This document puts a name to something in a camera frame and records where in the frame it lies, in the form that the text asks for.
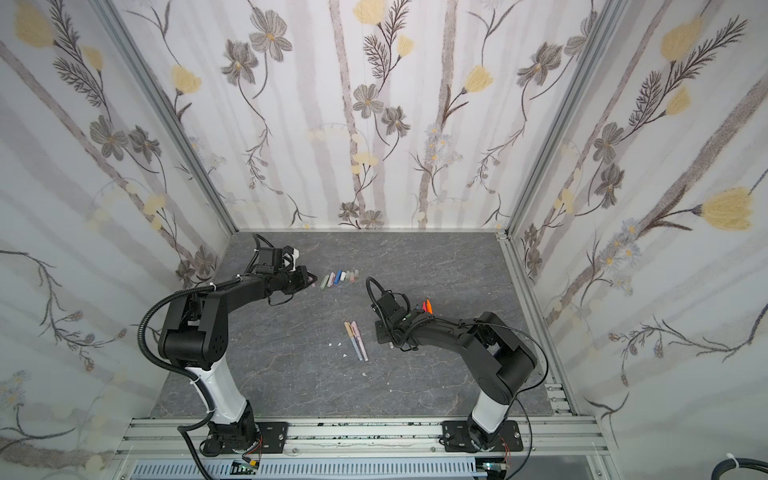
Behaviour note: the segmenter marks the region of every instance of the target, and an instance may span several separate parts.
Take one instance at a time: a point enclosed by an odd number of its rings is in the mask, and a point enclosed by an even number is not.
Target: black cable
[[[192,455],[192,459],[194,460],[195,465],[197,465],[197,468],[200,470],[200,474],[203,476],[203,478],[205,478],[205,480],[214,480],[214,479],[213,477],[210,476],[208,471],[205,469],[205,466],[200,460],[200,457],[197,455],[197,450],[194,448],[194,445],[192,444],[192,440],[190,439],[190,436],[187,434],[187,432],[200,428],[201,426],[208,423],[208,421],[211,418],[213,418],[214,410],[216,408],[216,406],[214,405],[214,399],[210,396],[210,392],[208,392],[208,388],[205,386],[205,382],[200,382],[199,376],[195,375],[194,373],[186,369],[182,369],[175,365],[171,365],[170,363],[164,362],[163,360],[157,358],[152,353],[152,351],[149,350],[149,347],[147,346],[147,325],[149,324],[150,320],[152,319],[154,314],[157,313],[159,309],[163,308],[163,306],[165,306],[166,304],[172,302],[177,298],[187,296],[191,293],[206,293],[206,292],[213,292],[218,289],[225,289],[239,282],[240,282],[240,279],[237,278],[234,280],[229,280],[224,283],[220,283],[219,285],[216,285],[216,286],[213,286],[213,285],[196,286],[194,288],[190,288],[188,290],[180,290],[176,293],[172,293],[171,295],[166,296],[160,302],[155,303],[147,311],[147,313],[144,314],[144,318],[142,318],[141,321],[139,322],[138,332],[136,334],[139,351],[141,352],[142,355],[144,355],[144,357],[147,360],[149,360],[154,365],[159,366],[162,369],[168,370],[169,372],[178,373],[179,375],[183,375],[188,379],[192,380],[195,383],[195,385],[197,385],[197,388],[200,390],[200,394],[202,394],[203,398],[205,399],[206,410],[208,411],[208,414],[205,416],[205,418],[193,425],[179,425],[177,427],[177,430],[179,431],[181,436],[184,438],[184,441],[187,443],[187,447],[190,450],[190,454]]]
[[[512,472],[510,475],[507,475],[505,477],[505,480],[507,480],[508,478],[514,477],[515,475],[517,475],[518,472],[520,472],[523,469],[523,467],[525,467],[525,463],[528,461],[529,458],[531,458],[531,452],[533,451],[533,427],[531,426],[531,419],[528,417],[528,412],[525,411],[525,407],[523,406],[520,399],[518,397],[515,397],[515,400],[517,401],[518,405],[520,405],[520,408],[523,409],[523,413],[525,414],[525,421],[528,422],[528,434],[531,436],[531,442],[528,444],[528,454],[525,455],[523,462],[520,464],[519,467],[517,467],[517,469],[514,472]]]
[[[754,458],[736,458],[735,461],[732,458],[727,458],[712,469],[712,480],[717,480],[723,473],[736,468],[737,462],[738,468],[748,468],[749,470],[757,470],[758,472],[768,474],[768,462],[755,460]]]

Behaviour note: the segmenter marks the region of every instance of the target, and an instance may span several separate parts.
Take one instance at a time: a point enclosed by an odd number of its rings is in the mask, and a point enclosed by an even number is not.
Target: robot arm
[[[298,250],[271,244],[261,247],[259,239],[265,239],[256,234],[253,237],[257,248],[245,271],[237,276],[240,281],[172,300],[157,343],[160,356],[197,375],[214,401],[209,435],[200,447],[206,456],[246,450],[259,438],[253,409],[238,391],[227,366],[229,313],[269,299],[278,290],[293,295],[317,280],[305,266],[296,265]]]
[[[380,290],[376,299],[370,289]],[[431,345],[458,353],[480,387],[472,414],[467,419],[469,451],[488,449],[497,438],[509,406],[518,390],[536,367],[536,355],[495,314],[484,312],[475,319],[446,319],[421,309],[409,311],[395,294],[385,291],[376,280],[366,279],[379,343],[394,342],[411,349]],[[496,348],[492,353],[489,347]]]

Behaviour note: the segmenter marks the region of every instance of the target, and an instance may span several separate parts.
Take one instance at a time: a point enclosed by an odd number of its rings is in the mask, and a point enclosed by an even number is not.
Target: gray marble surface
[[[412,303],[427,296],[435,313],[472,318],[484,311],[526,330],[501,247],[493,233],[266,233],[277,247],[300,251],[320,279],[359,269]],[[246,266],[250,233],[232,239],[217,279]],[[273,301],[283,298],[275,293]],[[227,361],[256,416],[468,415],[479,388],[461,357],[423,346],[404,353],[376,343],[364,281],[309,288],[289,303],[250,303],[230,314]],[[356,320],[369,361],[360,362],[343,322]],[[161,324],[156,319],[153,324]],[[528,384],[541,378],[537,369]],[[544,387],[521,395],[529,415],[550,415]],[[514,404],[511,411],[521,414]],[[151,416],[199,416],[204,408],[189,381],[169,376]]]

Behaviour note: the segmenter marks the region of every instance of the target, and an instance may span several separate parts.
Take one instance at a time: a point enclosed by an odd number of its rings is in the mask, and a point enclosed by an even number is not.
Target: wall
[[[513,237],[627,480],[765,459],[766,27],[631,2]]]
[[[3,478],[101,478],[165,378],[135,324],[210,278],[229,237],[88,3],[72,3],[0,7]]]
[[[251,229],[503,228],[602,5],[115,3]]]

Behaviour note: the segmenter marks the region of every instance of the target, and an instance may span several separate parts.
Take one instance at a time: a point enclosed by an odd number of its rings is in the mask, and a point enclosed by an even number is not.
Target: highlighter pen
[[[360,336],[360,330],[357,328],[357,322],[352,322],[352,331],[355,333],[355,338],[357,338],[357,343],[360,344],[360,352],[362,353],[362,357],[367,362],[368,354],[366,353],[366,346],[362,344],[362,336]]]
[[[349,335],[349,341],[352,342],[352,346],[355,347],[355,353],[357,353],[357,359],[362,362],[362,355],[360,355],[360,349],[357,348],[357,342],[355,341],[355,334],[352,333],[352,326],[349,322],[344,322],[346,327],[346,334]]]

